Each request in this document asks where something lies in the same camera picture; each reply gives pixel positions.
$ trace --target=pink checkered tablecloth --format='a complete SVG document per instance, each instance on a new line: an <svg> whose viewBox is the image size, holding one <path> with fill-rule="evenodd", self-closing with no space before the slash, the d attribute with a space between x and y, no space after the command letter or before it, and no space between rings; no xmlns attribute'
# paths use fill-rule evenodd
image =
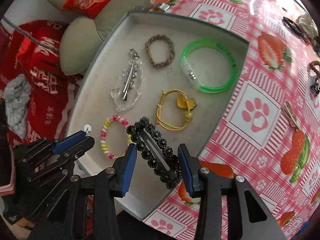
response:
<svg viewBox="0 0 320 240"><path fill-rule="evenodd" d="M171 5L169 13L200 19L250 42L230 103L199 158L223 163L246 177L277 220L287 239L299 231L320 198L320 104L310 92L308 63L317 57L310 45L292 35L283 16L295 20L303 10L293 0L152 0ZM295 130L281 108L289 101L306 138L299 148L299 172L285 175L282 159ZM186 203L179 187L143 221L179 240L195 235L198 203ZM228 233L222 198L222 238Z"/></svg>

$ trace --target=gray cable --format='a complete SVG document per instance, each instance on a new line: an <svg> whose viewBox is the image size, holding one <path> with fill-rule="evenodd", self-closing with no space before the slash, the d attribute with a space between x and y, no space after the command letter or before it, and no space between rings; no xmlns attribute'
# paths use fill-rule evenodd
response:
<svg viewBox="0 0 320 240"><path fill-rule="evenodd" d="M54 51L59 51L59 49L55 48L54 46L48 46L46 44L43 44L41 41L36 40L34 37L32 37L29 33L27 33L26 31L22 30L20 27L14 25L12 22L10 22L5 16L3 17L3 20L9 24L12 28L14 28L18 33L22 34L23 36L26 36L27 38L29 38L32 42L34 42L35 44L38 44L46 49L51 49Z"/></svg>

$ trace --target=green bracelet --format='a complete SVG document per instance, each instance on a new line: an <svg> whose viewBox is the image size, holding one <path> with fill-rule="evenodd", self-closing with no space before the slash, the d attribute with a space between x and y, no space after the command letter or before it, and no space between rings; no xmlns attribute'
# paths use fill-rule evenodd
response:
<svg viewBox="0 0 320 240"><path fill-rule="evenodd" d="M216 49L220 52L222 52L228 59L231 65L231 77L229 79L229 81L224 84L223 86L220 87L208 87L208 86L204 86L200 80L197 78L197 76L195 75L191 65L189 64L189 62L187 61L187 56L190 55L190 53L192 53L193 51L195 51L196 49L199 48L211 48L211 49ZM196 40L192 43L190 43L183 51L181 59L180 59L180 67L182 68L182 70L184 71L184 73L188 76L188 78L190 79L190 81L192 82L192 84L201 92L204 93L219 93L222 92L228 88L230 88L234 82L236 81L237 78L237 65L236 65L236 61L233 57L233 55L231 54L230 50L227 49L225 46L219 44L217 41L215 40L209 40L209 39L201 39L201 40Z"/></svg>

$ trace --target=yellow hair tie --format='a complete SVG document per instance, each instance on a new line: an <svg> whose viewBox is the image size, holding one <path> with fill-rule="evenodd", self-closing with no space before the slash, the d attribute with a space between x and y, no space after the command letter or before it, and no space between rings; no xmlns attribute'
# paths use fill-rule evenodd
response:
<svg viewBox="0 0 320 240"><path fill-rule="evenodd" d="M169 95L171 93L178 93L181 95L181 96L177 97L177 105L178 105L178 107L187 110L187 112L183 115L183 120L186 123L181 127L176 127L176 126L170 125L170 124L161 120L161 108L162 108L163 100L167 95ZM181 106L181 101L183 101L185 103L185 106ZM180 130L184 129L187 126L188 122L190 122L192 120L191 109L193 109L194 106L196 106L196 104L194 103L194 100L192 98L188 99L187 95L183 91L181 91L179 89L172 89L172 90L164 93L164 91L162 90L162 97L160 99L159 104L157 105L157 113L156 113L157 124L159 124L162 128L164 128L168 131L180 131Z"/></svg>

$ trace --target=black triangular hole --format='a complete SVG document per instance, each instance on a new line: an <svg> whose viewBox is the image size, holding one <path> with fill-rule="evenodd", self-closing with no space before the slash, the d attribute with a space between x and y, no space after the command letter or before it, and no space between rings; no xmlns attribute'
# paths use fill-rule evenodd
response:
<svg viewBox="0 0 320 240"><path fill-rule="evenodd" d="M251 223L261 222L267 220L267 215L264 213L258 202L252 196L249 190L244 192L245 201L247 203L249 221Z"/></svg>
<svg viewBox="0 0 320 240"><path fill-rule="evenodd" d="M66 190L62 196L55 203L52 210L49 212L47 218L51 223L59 222L64 223L67 214L67 207L70 197L70 191Z"/></svg>

